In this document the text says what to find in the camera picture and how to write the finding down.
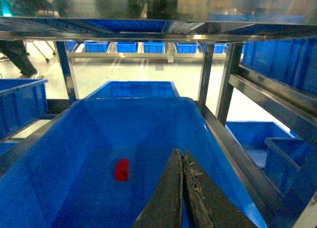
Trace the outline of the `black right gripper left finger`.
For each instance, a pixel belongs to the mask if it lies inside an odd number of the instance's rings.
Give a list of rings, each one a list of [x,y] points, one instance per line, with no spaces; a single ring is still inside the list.
[[[134,228],[182,227],[183,162],[179,149],[174,149],[160,180]]]

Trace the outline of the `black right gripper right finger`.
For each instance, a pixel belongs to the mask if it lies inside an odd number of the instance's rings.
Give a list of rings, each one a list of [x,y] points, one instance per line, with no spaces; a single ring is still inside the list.
[[[190,151],[182,157],[184,198],[191,228],[255,228],[222,192]]]

